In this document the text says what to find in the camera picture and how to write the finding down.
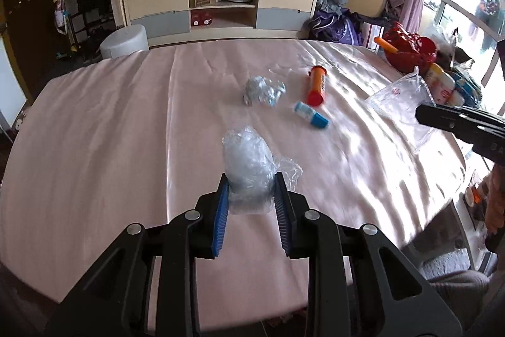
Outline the red plastic bag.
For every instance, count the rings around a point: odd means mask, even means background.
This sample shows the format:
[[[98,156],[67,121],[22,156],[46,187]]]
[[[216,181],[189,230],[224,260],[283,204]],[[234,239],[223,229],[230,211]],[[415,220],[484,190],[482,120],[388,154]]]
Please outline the red plastic bag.
[[[418,68],[424,75],[437,59],[437,47],[431,39],[408,33],[398,21],[383,34],[383,39],[397,49],[396,53],[385,51],[384,54],[390,65],[403,74]]]

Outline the red toy car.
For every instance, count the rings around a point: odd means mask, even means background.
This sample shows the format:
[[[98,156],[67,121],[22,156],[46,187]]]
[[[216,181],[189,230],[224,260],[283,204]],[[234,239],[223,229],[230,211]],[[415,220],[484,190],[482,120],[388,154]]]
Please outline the red toy car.
[[[204,11],[193,11],[191,13],[192,27],[207,27],[213,21],[212,15]]]

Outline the pink satin tablecloth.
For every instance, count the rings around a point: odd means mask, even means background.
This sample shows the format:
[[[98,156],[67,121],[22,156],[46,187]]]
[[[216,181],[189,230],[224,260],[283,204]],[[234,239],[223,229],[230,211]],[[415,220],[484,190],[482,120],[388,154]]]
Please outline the pink satin tablecloth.
[[[311,126],[308,73],[327,71],[329,120]],[[275,107],[243,102],[254,76],[286,86]],[[367,105],[397,80],[364,48],[317,41],[239,39],[107,59],[51,80],[36,98],[1,186],[1,260],[61,300],[135,221],[162,225],[213,192],[231,129],[253,127],[276,157],[303,169],[297,191],[335,222],[377,225],[408,244],[465,179],[455,139],[434,132],[418,151]]]

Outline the clear zip plastic bag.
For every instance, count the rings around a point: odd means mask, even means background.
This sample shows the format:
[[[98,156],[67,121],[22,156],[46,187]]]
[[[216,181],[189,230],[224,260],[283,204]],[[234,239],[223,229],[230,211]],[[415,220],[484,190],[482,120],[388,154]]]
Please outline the clear zip plastic bag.
[[[421,104],[435,106],[431,92],[417,66],[410,74],[371,95],[366,102],[381,116],[393,121],[415,151],[418,151],[434,132],[432,127],[421,125],[415,116],[417,107]]]

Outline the orange candy tube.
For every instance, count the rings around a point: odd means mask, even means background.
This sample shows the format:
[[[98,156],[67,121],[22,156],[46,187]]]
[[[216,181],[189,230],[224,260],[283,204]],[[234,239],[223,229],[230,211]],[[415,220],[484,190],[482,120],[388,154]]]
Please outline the orange candy tube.
[[[309,76],[309,91],[306,103],[312,107],[318,107],[325,101],[325,83],[327,71],[323,66],[316,65],[311,68]]]

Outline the cream grey tv cabinet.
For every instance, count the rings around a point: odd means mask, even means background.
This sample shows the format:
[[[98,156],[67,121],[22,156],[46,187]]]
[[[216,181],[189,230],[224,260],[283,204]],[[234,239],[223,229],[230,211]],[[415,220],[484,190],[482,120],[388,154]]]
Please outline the cream grey tv cabinet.
[[[220,39],[305,39],[317,0],[122,0],[126,25],[142,25],[150,47]],[[191,13],[212,15],[192,27]]]

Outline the white pink label bottle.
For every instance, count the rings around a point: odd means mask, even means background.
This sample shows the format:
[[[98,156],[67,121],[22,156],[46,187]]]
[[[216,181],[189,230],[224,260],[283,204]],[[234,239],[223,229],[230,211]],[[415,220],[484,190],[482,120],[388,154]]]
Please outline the white pink label bottle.
[[[451,97],[455,89],[455,80],[451,75],[444,72],[437,80],[434,86],[432,96],[437,104],[445,104],[447,100]]]

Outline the white yellow label bottle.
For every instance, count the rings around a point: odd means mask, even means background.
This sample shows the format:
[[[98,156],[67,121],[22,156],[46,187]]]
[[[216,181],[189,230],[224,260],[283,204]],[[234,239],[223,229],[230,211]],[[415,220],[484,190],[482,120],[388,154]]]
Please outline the white yellow label bottle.
[[[465,104],[465,98],[456,90],[453,90],[446,104],[452,107],[462,107]]]

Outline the blue white small bottle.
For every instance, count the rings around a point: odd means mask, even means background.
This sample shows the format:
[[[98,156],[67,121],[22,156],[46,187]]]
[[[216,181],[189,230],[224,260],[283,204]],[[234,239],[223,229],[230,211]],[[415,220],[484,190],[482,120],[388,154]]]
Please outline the blue white small bottle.
[[[314,110],[311,106],[302,102],[297,102],[294,106],[294,112],[297,116],[304,119],[311,126],[318,129],[325,129],[329,125],[329,120]]]

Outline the white round stool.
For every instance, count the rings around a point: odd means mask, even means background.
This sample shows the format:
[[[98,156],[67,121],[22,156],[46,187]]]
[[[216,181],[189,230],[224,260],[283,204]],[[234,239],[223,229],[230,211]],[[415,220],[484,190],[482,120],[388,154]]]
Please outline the white round stool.
[[[103,59],[129,56],[138,51],[149,51],[146,29],[142,25],[132,25],[117,29],[100,45]]]

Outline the orange foam stick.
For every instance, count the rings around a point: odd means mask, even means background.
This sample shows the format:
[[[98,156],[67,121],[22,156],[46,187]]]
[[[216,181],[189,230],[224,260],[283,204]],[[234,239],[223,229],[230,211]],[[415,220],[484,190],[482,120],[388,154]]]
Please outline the orange foam stick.
[[[384,51],[387,51],[388,53],[396,54],[398,53],[398,49],[391,45],[388,41],[385,39],[382,39],[380,37],[375,37],[374,42],[379,45]]]

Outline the silver foil snack wrapper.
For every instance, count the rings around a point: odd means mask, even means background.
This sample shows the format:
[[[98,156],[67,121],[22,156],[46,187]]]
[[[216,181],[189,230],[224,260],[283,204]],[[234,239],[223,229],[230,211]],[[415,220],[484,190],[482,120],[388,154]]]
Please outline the silver foil snack wrapper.
[[[254,76],[245,85],[243,102],[246,106],[252,106],[255,102],[258,102],[275,107],[285,92],[286,86],[283,82],[263,76]]]

